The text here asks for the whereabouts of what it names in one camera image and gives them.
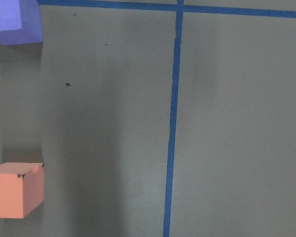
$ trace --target purple block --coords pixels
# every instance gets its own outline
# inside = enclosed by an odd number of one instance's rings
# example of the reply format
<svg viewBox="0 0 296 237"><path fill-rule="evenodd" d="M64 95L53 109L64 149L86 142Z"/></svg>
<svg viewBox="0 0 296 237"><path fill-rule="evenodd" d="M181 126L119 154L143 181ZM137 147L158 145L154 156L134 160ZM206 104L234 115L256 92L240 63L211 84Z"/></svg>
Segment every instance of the purple block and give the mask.
<svg viewBox="0 0 296 237"><path fill-rule="evenodd" d="M0 0L0 43L43 41L37 0Z"/></svg>

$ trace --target black mark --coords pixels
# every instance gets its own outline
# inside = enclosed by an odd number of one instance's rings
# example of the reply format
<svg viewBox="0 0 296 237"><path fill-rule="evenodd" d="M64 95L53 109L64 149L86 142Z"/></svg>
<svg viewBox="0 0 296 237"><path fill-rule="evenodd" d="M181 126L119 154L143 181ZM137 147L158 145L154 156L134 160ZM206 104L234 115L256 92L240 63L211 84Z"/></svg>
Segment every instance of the black mark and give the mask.
<svg viewBox="0 0 296 237"><path fill-rule="evenodd" d="M18 178L24 178L25 174L18 174Z"/></svg>

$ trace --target gray floor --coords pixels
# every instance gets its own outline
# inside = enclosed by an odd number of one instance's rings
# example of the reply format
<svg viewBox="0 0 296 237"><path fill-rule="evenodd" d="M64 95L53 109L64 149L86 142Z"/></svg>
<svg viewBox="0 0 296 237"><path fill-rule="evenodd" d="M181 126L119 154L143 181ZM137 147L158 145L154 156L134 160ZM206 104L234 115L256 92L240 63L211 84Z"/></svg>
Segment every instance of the gray floor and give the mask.
<svg viewBox="0 0 296 237"><path fill-rule="evenodd" d="M41 14L0 45L0 163L44 161L46 197L0 237L162 236L175 12ZM296 19L184 13L176 141L171 237L296 237Z"/></svg>

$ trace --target blue tape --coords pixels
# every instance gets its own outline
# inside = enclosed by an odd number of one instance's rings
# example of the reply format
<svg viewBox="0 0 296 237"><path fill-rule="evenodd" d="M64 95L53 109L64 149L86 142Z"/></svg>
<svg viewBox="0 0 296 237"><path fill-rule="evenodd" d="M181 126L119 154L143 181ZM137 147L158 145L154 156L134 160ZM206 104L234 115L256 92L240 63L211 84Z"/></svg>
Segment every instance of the blue tape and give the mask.
<svg viewBox="0 0 296 237"><path fill-rule="evenodd" d="M117 9L137 9L156 11L177 11L177 5L139 2L116 2L116 1L95 1L95 0L38 0L41 5L56 6L82 6Z"/></svg>
<svg viewBox="0 0 296 237"><path fill-rule="evenodd" d="M296 11L185 5L184 12L296 18Z"/></svg>
<svg viewBox="0 0 296 237"><path fill-rule="evenodd" d="M173 187L173 169L177 129L177 111L178 111L178 93L179 93L179 75L180 75L180 54L183 25L183 5L184 0L178 0L178 11L176 17L176 39L174 43L174 59L172 73L172 94L170 109L170 138L168 144L166 195L164 204L163 237L170 236L171 203Z"/></svg>

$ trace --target cube's front face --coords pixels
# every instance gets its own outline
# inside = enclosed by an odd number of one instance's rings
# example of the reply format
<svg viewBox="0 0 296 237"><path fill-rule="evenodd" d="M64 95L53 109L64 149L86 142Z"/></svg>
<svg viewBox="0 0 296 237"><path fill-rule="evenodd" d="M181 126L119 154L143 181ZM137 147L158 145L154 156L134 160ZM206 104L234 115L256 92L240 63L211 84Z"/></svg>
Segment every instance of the cube's front face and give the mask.
<svg viewBox="0 0 296 237"><path fill-rule="evenodd" d="M0 0L0 31L22 28L20 0Z"/></svg>
<svg viewBox="0 0 296 237"><path fill-rule="evenodd" d="M23 217L23 177L0 174L0 218Z"/></svg>

